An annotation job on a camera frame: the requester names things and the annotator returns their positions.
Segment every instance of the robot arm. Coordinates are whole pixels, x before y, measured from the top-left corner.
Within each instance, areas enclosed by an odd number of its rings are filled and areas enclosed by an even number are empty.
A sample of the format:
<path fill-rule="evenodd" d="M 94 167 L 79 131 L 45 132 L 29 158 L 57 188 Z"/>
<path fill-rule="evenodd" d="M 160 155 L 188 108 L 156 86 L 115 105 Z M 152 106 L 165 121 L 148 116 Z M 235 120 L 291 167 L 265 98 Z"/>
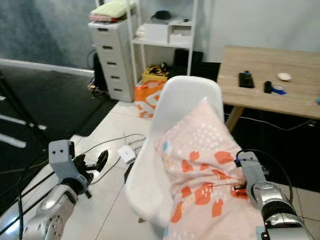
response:
<path fill-rule="evenodd" d="M 35 216 L 23 230 L 23 240 L 59 240 L 61 239 L 67 220 L 71 216 L 78 195 L 83 193 L 91 197 L 88 186 L 93 180 L 92 173 L 101 171 L 108 159 L 108 151 L 104 151 L 96 164 L 86 165 L 85 155 L 74 160 L 73 142 L 68 140 L 54 141 L 49 144 L 49 164 L 58 176 L 59 184 L 52 189 L 42 201 Z"/>
<path fill-rule="evenodd" d="M 262 240 L 314 239 L 282 190 L 266 181 L 262 166 L 253 152 L 241 152 L 236 164 L 243 169 L 251 203 L 261 211 L 265 225 Z"/>

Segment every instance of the white plastic chair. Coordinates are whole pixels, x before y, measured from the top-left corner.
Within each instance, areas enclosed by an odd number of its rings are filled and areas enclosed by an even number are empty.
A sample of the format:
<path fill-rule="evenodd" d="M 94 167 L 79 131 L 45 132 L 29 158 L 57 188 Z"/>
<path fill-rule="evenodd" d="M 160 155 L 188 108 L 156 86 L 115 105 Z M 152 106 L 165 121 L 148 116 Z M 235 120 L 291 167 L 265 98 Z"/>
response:
<path fill-rule="evenodd" d="M 224 122 L 222 92 L 212 80 L 175 76 L 164 86 L 143 144 L 125 185 L 129 206 L 142 219 L 165 228 L 170 220 L 172 197 L 169 180 L 154 143 L 207 97 Z"/>

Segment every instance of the orange bag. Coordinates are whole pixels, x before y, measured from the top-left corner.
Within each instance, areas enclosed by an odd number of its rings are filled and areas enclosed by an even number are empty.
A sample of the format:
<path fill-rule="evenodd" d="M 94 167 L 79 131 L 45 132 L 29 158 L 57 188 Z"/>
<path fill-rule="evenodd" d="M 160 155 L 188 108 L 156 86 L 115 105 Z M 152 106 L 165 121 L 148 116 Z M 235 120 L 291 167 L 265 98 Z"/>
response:
<path fill-rule="evenodd" d="M 135 105 L 140 118 L 152 118 L 165 82 L 148 81 L 134 88 Z"/>

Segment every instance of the white computer mouse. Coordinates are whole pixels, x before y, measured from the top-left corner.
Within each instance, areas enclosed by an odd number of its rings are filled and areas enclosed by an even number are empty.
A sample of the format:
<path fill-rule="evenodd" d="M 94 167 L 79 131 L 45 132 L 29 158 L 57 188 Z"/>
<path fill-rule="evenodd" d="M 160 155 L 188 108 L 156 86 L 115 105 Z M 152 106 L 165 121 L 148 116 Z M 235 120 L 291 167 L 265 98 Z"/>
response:
<path fill-rule="evenodd" d="M 286 73 L 286 72 L 278 73 L 277 76 L 281 81 L 285 81 L 285 82 L 288 82 L 288 81 L 290 81 L 292 79 L 290 74 Z"/>

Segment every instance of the yellow box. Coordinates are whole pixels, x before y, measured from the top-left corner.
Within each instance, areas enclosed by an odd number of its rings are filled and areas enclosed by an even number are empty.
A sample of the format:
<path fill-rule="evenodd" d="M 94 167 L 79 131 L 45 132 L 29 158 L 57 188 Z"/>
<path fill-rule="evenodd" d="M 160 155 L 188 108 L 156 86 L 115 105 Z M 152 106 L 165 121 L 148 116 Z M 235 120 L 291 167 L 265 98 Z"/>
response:
<path fill-rule="evenodd" d="M 157 73 L 150 73 L 152 69 L 156 69 Z M 169 72 L 162 72 L 159 65 L 150 65 L 142 74 L 142 81 L 144 83 L 148 81 L 166 82 L 168 80 Z"/>

